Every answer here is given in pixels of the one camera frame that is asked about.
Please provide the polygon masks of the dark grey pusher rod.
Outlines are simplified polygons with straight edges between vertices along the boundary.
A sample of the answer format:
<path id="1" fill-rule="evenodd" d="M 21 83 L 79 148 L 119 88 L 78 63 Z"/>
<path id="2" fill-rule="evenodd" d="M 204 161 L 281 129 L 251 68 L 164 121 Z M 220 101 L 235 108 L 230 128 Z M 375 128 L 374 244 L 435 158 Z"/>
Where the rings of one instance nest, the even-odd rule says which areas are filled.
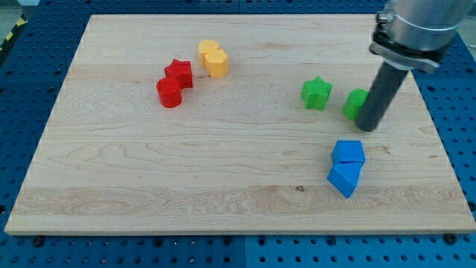
<path id="1" fill-rule="evenodd" d="M 383 62 L 356 119 L 356 126 L 365 132 L 374 131 L 402 85 L 408 70 Z"/>

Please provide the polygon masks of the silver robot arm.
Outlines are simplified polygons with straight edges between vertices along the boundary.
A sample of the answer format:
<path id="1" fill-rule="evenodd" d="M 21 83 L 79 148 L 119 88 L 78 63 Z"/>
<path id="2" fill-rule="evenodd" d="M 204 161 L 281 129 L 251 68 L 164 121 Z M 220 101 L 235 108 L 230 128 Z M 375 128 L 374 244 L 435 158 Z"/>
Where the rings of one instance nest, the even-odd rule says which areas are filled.
<path id="1" fill-rule="evenodd" d="M 379 125 L 407 73 L 432 74 L 449 49 L 472 0 L 391 0 L 376 14 L 369 51 L 383 62 L 356 119 L 372 132 Z"/>

